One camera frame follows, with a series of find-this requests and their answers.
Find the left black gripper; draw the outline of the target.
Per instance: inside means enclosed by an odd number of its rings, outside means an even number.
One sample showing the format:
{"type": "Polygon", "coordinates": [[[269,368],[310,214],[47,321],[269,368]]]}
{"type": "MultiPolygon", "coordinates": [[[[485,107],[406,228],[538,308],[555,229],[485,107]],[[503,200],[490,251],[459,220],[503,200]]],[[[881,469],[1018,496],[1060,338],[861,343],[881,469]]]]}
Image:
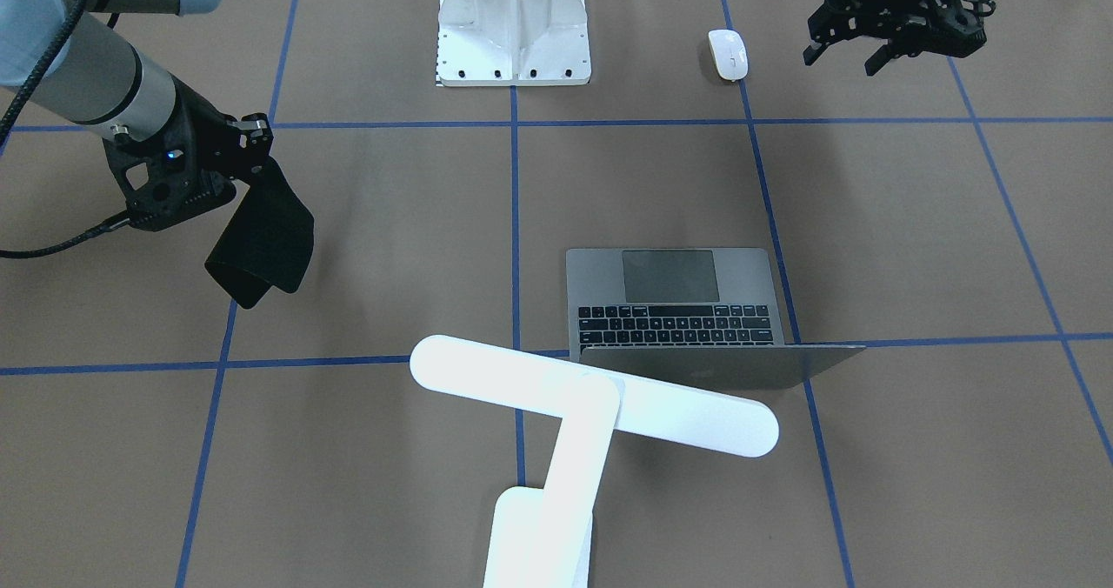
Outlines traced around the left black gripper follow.
{"type": "Polygon", "coordinates": [[[995,10],[993,0],[823,0],[808,18],[802,63],[811,66],[831,45],[859,37],[883,41],[865,62],[867,77],[924,52],[969,57],[986,45],[984,21],[995,10]]]}

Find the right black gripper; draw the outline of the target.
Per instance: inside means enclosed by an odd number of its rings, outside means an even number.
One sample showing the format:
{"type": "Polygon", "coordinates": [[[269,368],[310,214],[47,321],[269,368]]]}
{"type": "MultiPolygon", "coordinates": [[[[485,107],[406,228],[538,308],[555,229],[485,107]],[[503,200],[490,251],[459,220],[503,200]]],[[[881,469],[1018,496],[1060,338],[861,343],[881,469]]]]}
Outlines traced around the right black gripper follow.
{"type": "Polygon", "coordinates": [[[234,182],[255,183],[270,154],[265,112],[233,117],[186,84],[176,84],[170,120],[139,143],[114,135],[104,141],[109,170],[124,193],[112,227],[162,231],[235,198],[234,182]]]}

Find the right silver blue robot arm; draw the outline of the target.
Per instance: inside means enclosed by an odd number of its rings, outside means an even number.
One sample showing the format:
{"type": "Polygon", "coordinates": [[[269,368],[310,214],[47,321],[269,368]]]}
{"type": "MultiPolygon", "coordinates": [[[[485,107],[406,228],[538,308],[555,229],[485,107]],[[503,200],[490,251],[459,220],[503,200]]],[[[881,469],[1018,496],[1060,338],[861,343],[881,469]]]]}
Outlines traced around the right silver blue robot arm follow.
{"type": "Polygon", "coordinates": [[[221,0],[3,0],[9,133],[36,104],[95,133],[124,193],[114,224],[162,231],[233,200],[270,170],[266,117],[236,119],[136,49],[100,14],[203,14],[221,0]]]}

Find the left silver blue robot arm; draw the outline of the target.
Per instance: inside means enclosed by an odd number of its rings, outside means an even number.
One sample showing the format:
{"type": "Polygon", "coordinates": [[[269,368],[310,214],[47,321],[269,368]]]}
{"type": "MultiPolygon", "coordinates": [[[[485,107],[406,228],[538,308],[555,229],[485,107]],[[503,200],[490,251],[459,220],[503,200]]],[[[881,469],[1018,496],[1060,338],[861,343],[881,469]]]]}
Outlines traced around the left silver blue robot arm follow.
{"type": "Polygon", "coordinates": [[[811,66],[831,45],[859,37],[883,42],[866,58],[868,77],[902,57],[966,58],[986,45],[984,21],[995,12],[994,0],[823,0],[808,17],[802,63],[811,66]]]}

